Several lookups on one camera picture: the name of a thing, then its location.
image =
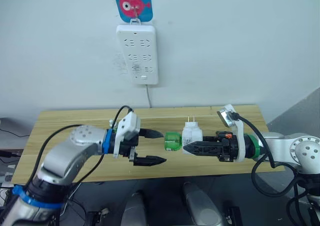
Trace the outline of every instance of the fish sticker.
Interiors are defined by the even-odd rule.
[[[115,0],[120,17],[125,22],[130,22],[136,17],[135,10],[141,22],[150,21],[153,17],[151,0]]]
[[[119,5],[123,13],[131,18],[135,18],[136,16],[134,8],[138,16],[143,12],[145,7],[151,8],[150,2],[144,3],[142,0],[119,0]]]

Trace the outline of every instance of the black wire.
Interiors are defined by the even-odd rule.
[[[299,194],[298,194],[298,185],[297,184],[294,184],[293,190],[294,190],[294,204],[295,204],[296,214],[298,215],[298,218],[299,218],[300,222],[302,223],[302,226],[307,226],[307,224],[304,221],[304,218],[302,217],[300,207],[299,207],[299,199],[298,199]]]
[[[285,207],[285,210],[286,210],[286,214],[288,215],[291,223],[294,225],[294,226],[299,226],[299,224],[293,219],[292,215],[291,215],[291,212],[290,212],[290,206],[291,204],[295,201],[295,200],[299,200],[300,198],[306,196],[308,194],[308,191],[307,189],[300,195],[298,195],[297,197],[293,197],[292,199],[290,199],[287,204],[286,204],[286,207]]]
[[[273,198],[275,198],[275,197],[281,197],[281,196],[285,195],[286,193],[288,193],[288,192],[290,191],[290,189],[294,186],[294,184],[296,184],[298,181],[300,181],[300,180],[302,180],[302,179],[295,176],[295,177],[293,178],[293,180],[288,184],[288,186],[287,186],[283,191],[281,191],[281,192],[279,192],[279,193],[275,193],[275,194],[274,194],[274,193],[268,193],[268,192],[264,191],[263,189],[261,189],[261,188],[259,187],[259,185],[258,185],[258,183],[257,183],[256,170],[257,170],[258,166],[266,159],[266,157],[268,157],[267,154],[263,155],[263,156],[261,157],[261,159],[259,159],[258,162],[255,163],[255,165],[254,165],[254,167],[253,167],[253,169],[252,169],[252,171],[251,171],[252,184],[253,184],[253,186],[254,186],[261,194],[263,194],[263,195],[265,195],[265,196],[273,197]]]
[[[80,218],[82,218],[82,219],[84,220],[84,224],[83,224],[83,225],[85,225],[85,224],[86,224],[86,218],[87,218],[86,209],[85,209],[84,206],[83,206],[80,202],[78,202],[77,200],[73,199],[72,202],[73,202],[73,203],[76,203],[78,206],[80,206],[80,208],[82,208],[82,210],[83,210],[83,212],[84,212],[84,219],[79,215],[78,212],[75,211],[75,209],[73,209],[73,208],[72,208],[72,209],[79,215]]]
[[[7,192],[8,192],[8,189],[4,189],[4,190],[6,190]],[[1,192],[2,192],[3,190],[0,190],[0,198],[2,198],[2,196],[1,196]],[[7,193],[6,193],[7,194]],[[3,199],[3,201],[4,201],[4,203],[7,203],[7,201],[4,199],[4,198],[2,198]],[[5,205],[5,204],[3,204],[3,205]]]
[[[10,133],[10,134],[13,134],[13,135],[15,135],[15,136],[17,136],[17,137],[19,137],[19,138],[26,137],[26,136],[30,136],[30,135],[17,135],[17,134],[15,134],[15,133],[11,132],[11,131],[3,130],[3,129],[0,129],[0,131],[7,132],[7,133]]]
[[[111,128],[110,128],[109,130],[113,130],[113,129],[114,129],[119,114],[120,114],[121,111],[122,111],[123,109],[125,109],[125,108],[128,109],[128,113],[129,113],[130,111],[133,111],[133,109],[132,109],[131,107],[127,106],[127,105],[122,106],[122,107],[118,110],[117,114],[115,115],[114,120],[113,120],[113,123],[112,123],[112,126],[111,126]],[[101,157],[100,157],[99,161],[96,163],[96,165],[95,165],[85,176],[83,176],[83,177],[71,188],[71,191],[73,191],[86,177],[88,177],[88,176],[99,166],[99,164],[100,164],[100,163],[102,162],[102,160],[104,159],[104,156],[105,156],[104,154],[101,155]]]
[[[307,195],[308,194],[308,191],[307,189],[305,190],[304,193],[302,193],[301,195],[298,195],[298,186],[297,186],[297,182],[298,181],[304,181],[304,179],[300,178],[297,176],[297,170],[291,166],[290,164],[288,163],[275,163],[274,159],[273,159],[273,156],[272,156],[272,153],[271,153],[271,150],[269,148],[269,145],[268,143],[266,142],[265,138],[263,137],[263,135],[261,134],[261,132],[247,119],[245,119],[244,117],[240,116],[238,113],[232,113],[231,114],[231,117],[234,119],[234,120],[242,120],[243,122],[245,122],[254,132],[255,134],[259,137],[259,139],[261,140],[267,154],[264,154],[257,162],[256,164],[254,165],[253,169],[252,169],[252,172],[251,172],[251,180],[252,180],[252,184],[254,185],[254,187],[263,195],[265,196],[268,196],[268,197],[281,197],[283,195],[285,195],[286,193],[288,193],[291,188],[293,187],[293,190],[294,190],[294,197],[292,199],[290,199],[286,205],[286,213],[290,219],[290,221],[293,223],[294,226],[299,226],[296,221],[293,219],[291,213],[290,213],[290,205],[295,202],[295,210],[296,210],[296,213],[298,215],[298,218],[299,220],[301,221],[302,225],[303,226],[307,226],[302,215],[301,215],[301,212],[300,212],[300,207],[299,207],[299,199],[302,198],[303,196]],[[258,166],[268,157],[269,159],[269,162],[270,162],[270,165],[272,168],[276,168],[278,166],[287,166],[288,168],[290,168],[294,174],[294,177],[293,177],[293,180],[288,184],[288,186],[281,192],[279,193],[276,193],[276,194],[271,194],[271,193],[268,193],[266,191],[264,191],[263,189],[261,189],[258,184],[257,184],[257,181],[256,181],[256,170],[258,168]]]
[[[19,160],[12,160],[12,161],[9,161],[9,162],[5,162],[0,158],[0,161],[2,161],[4,164],[9,164],[9,163],[16,162],[16,161],[19,161]]]
[[[269,145],[268,143],[266,142],[266,140],[264,139],[263,135],[260,133],[260,131],[257,129],[256,126],[254,126],[253,123],[251,123],[249,120],[247,120],[246,118],[240,116],[238,113],[232,113],[231,116],[237,120],[241,120],[243,122],[245,122],[254,132],[255,134],[258,136],[258,138],[260,139],[261,143],[263,144],[263,147],[265,148],[266,150],[266,154],[268,155],[268,158],[269,158],[269,162],[270,162],[270,165],[272,168],[275,168],[275,161],[274,161],[274,158],[272,156],[272,153],[271,153],[271,150],[269,148]]]
[[[84,221],[86,221],[86,219],[85,218],[83,218],[82,217],[82,215],[81,214],[79,214],[78,213],[78,211],[77,210],[75,210],[73,207],[72,207],[72,205],[70,205],[70,208],[82,219],[82,220],[84,220]]]
[[[13,190],[14,188],[13,187],[2,187],[2,186],[0,186],[0,189]]]
[[[36,158],[36,161],[35,161],[35,164],[34,164],[34,168],[33,168],[33,171],[27,181],[27,183],[25,184],[24,186],[24,189],[26,189],[28,187],[28,185],[30,184],[30,182],[32,181],[32,179],[34,178],[34,176],[36,175],[36,172],[37,172],[37,169],[38,169],[38,166],[39,166],[39,163],[40,163],[40,160],[41,160],[41,156],[45,150],[45,147],[46,145],[48,144],[49,140],[53,138],[53,136],[55,136],[56,134],[60,133],[61,131],[63,130],[66,130],[68,128],[72,128],[72,127],[77,127],[77,126],[81,126],[79,124],[76,124],[76,125],[68,125],[68,126],[64,126],[62,127],[61,129],[58,129],[57,131],[53,132],[46,140],[45,142],[42,144],[41,148],[40,148],[40,151],[38,153],[38,157]]]

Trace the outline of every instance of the power cord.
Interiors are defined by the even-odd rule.
[[[278,163],[275,163],[274,161],[274,158],[272,156],[272,153],[271,153],[271,150],[269,148],[269,145],[268,143],[266,142],[265,138],[263,137],[263,135],[261,134],[261,132],[247,119],[245,119],[244,117],[240,116],[238,113],[230,113],[230,116],[233,120],[241,120],[243,121],[244,123],[246,123],[254,132],[255,134],[258,136],[258,138],[260,139],[260,141],[262,142],[262,145],[263,147],[265,148],[266,150],[266,154],[264,154],[254,165],[253,169],[252,169],[252,172],[251,172],[251,180],[252,180],[252,184],[254,185],[254,187],[263,195],[265,196],[268,196],[268,197],[281,197],[281,196],[284,196],[286,193],[288,193],[292,187],[293,187],[293,190],[294,190],[294,197],[292,199],[290,199],[286,205],[286,213],[290,219],[290,221],[293,223],[293,225],[295,226],[298,226],[298,224],[295,222],[295,220],[293,219],[293,217],[291,216],[291,213],[290,213],[290,205],[295,202],[295,210],[296,210],[296,213],[299,217],[299,220],[301,221],[302,225],[303,226],[306,226],[306,223],[301,215],[301,212],[300,212],[300,208],[299,208],[299,199],[302,198],[303,196],[307,195],[308,194],[308,191],[306,189],[306,191],[304,193],[302,193],[301,195],[298,195],[298,186],[297,186],[297,183],[299,181],[305,181],[303,178],[299,177],[297,175],[297,170],[291,166],[290,164],[287,164],[287,163],[282,163],[282,162],[278,162]],[[288,168],[290,168],[293,172],[293,179],[292,181],[288,184],[288,186],[282,190],[281,192],[279,193],[276,193],[276,194],[272,194],[272,193],[269,193],[269,192],[266,192],[264,191],[262,188],[260,188],[257,184],[257,179],[256,179],[256,170],[257,168],[259,167],[259,165],[264,161],[266,160],[266,158],[269,159],[269,162],[270,162],[270,165],[272,168],[276,168],[278,166],[287,166]]]
[[[84,223],[83,223],[83,226],[84,226],[84,225],[86,224],[86,218],[87,218],[86,209],[85,209],[84,206],[83,206],[80,202],[78,202],[77,200],[74,200],[74,199],[73,199],[72,202],[75,203],[76,205],[78,205],[78,206],[83,210],[83,212],[84,212],[84,218],[82,218],[82,216],[81,216],[74,208],[72,208],[72,209],[76,212],[76,214],[79,215],[79,217],[84,220]]]
[[[10,163],[13,163],[13,162],[18,162],[19,160],[12,160],[12,161],[9,161],[9,162],[5,162],[0,158],[0,161],[3,162],[4,164],[10,164]]]
[[[19,137],[19,138],[26,137],[26,136],[30,136],[30,135],[17,135],[17,134],[15,134],[14,132],[11,132],[11,131],[8,131],[8,130],[3,130],[3,129],[0,129],[0,131],[13,134],[13,135],[15,135],[15,136],[17,136],[17,137]]]
[[[76,187],[76,189],[70,194],[70,196],[68,197],[68,200],[67,200],[67,202],[65,203],[65,205],[64,205],[64,208],[63,208],[63,211],[62,211],[62,213],[60,214],[60,217],[62,216],[62,215],[64,215],[64,213],[66,212],[66,208],[67,208],[67,205],[68,205],[68,201],[72,198],[72,196],[76,193],[76,191],[79,189],[79,187],[81,186],[81,184],[82,183],[80,183],[77,187]]]
[[[148,87],[148,85],[145,85],[145,90],[146,90],[146,96],[147,96],[147,98],[148,98],[149,108],[152,108],[151,100],[150,100],[150,95],[149,95],[149,87]]]

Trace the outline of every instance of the green cap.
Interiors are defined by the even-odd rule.
[[[168,151],[177,151],[181,149],[182,137],[178,132],[166,132],[164,136],[164,149]]]

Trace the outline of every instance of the white wall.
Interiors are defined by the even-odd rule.
[[[271,121],[320,86],[319,0],[152,0],[154,107],[258,104]],[[115,0],[0,0],[0,114],[147,107]]]

